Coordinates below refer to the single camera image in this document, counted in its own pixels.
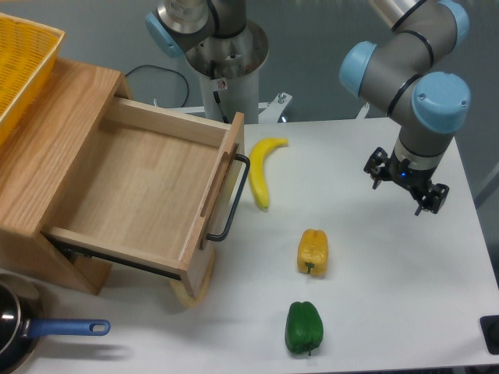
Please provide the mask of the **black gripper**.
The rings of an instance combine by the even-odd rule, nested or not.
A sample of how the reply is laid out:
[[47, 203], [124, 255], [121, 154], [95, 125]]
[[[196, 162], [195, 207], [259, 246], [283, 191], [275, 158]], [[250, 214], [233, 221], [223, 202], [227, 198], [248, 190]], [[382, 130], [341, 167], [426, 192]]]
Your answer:
[[418, 203], [415, 215], [421, 212], [437, 214], [448, 197], [447, 185], [431, 182], [431, 177], [437, 168], [437, 162], [429, 157], [416, 157], [415, 160], [403, 158], [399, 160], [396, 153], [387, 152], [378, 147], [370, 155], [364, 166], [364, 172], [373, 180], [372, 189], [386, 181], [393, 181], [407, 190]]

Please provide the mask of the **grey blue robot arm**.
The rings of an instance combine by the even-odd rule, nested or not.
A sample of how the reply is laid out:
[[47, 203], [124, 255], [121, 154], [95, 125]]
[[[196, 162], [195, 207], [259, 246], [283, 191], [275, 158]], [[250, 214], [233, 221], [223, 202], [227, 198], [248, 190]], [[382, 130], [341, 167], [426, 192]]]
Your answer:
[[469, 33], [469, 17], [454, 1], [372, 1], [393, 32], [383, 46], [363, 41], [345, 56], [341, 84], [400, 126], [391, 153], [378, 147], [364, 171], [378, 187], [394, 182], [417, 202], [417, 211], [438, 213], [449, 188], [432, 176], [455, 133], [465, 123], [471, 92], [452, 73], [433, 66]]

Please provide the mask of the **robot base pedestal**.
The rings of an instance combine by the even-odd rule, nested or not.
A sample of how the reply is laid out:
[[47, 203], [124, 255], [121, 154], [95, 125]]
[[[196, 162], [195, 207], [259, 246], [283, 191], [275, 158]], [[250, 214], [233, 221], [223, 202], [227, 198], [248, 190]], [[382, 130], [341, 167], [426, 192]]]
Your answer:
[[291, 101], [279, 93], [260, 108], [259, 73], [269, 44], [264, 30], [246, 16], [244, 1], [161, 1], [145, 19], [156, 45], [171, 58], [185, 58], [197, 74], [206, 118], [230, 123], [277, 123]]

